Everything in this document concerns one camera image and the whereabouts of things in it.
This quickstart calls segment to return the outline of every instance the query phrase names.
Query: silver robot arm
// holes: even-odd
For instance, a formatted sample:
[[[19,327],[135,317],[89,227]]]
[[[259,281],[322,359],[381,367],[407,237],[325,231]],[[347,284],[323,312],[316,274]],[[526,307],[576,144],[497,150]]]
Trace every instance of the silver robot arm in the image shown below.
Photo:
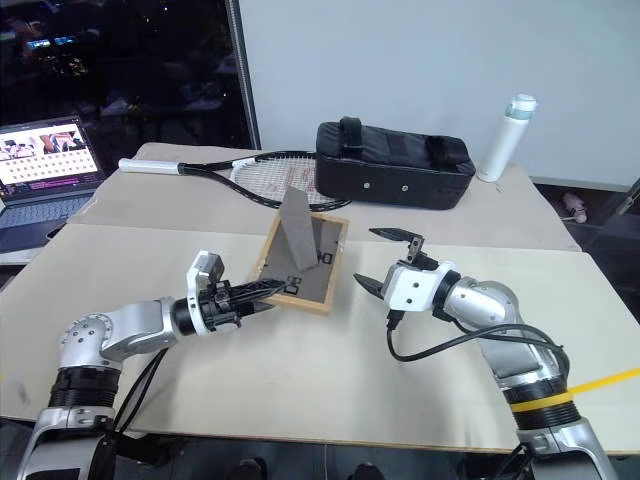
[[[272,308],[260,299],[284,288],[273,280],[231,287],[221,281],[223,272],[218,255],[200,251],[187,272],[186,298],[164,297],[85,315],[65,330],[49,405],[36,421],[18,479],[44,478],[38,475],[45,473],[111,479],[117,454],[145,463],[159,460],[157,448],[114,428],[122,362],[169,348],[183,336],[239,327],[242,317]]]
[[[498,282],[461,277],[453,263],[428,257],[421,251],[420,235],[393,228],[371,231],[409,242],[406,259],[389,268],[384,283],[355,275],[391,309],[387,338],[394,357],[424,358],[403,357],[393,350],[391,334],[405,312],[431,310],[433,316],[478,335],[483,356],[518,425],[518,438],[534,459],[536,478],[616,480],[593,429],[567,391],[567,356],[543,332],[523,322],[516,295]]]

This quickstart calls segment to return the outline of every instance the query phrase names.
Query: tennis racket handle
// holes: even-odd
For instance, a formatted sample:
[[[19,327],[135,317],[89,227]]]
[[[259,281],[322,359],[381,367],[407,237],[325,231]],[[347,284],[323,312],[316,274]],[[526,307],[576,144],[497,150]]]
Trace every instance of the tennis racket handle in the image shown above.
[[[162,173],[164,175],[180,175],[178,163],[163,162],[160,160],[131,160],[121,158],[118,167],[123,172],[135,173]]]

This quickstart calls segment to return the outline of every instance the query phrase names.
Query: black handbag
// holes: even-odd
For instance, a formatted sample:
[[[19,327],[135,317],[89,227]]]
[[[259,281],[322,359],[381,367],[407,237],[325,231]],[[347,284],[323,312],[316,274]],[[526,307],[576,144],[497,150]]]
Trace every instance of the black handbag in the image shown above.
[[[316,137],[316,189],[328,197],[445,210],[476,169],[462,140],[363,126],[343,117]]]

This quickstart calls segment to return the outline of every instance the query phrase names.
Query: white wall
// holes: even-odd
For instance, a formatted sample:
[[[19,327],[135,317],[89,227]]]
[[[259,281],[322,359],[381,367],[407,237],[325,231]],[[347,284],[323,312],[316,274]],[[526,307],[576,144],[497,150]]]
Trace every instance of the white wall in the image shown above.
[[[479,163],[515,93],[530,175],[640,177],[637,0],[240,0],[262,147],[315,149],[343,115],[459,136]]]

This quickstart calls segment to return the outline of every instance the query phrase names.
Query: pink object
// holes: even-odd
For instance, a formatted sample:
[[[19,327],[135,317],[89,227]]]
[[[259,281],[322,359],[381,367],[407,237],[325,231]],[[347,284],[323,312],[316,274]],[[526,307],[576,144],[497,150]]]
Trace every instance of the pink object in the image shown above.
[[[567,192],[562,196],[562,201],[564,202],[565,208],[577,223],[587,221],[587,208],[584,206],[584,201],[582,201],[580,197]]]

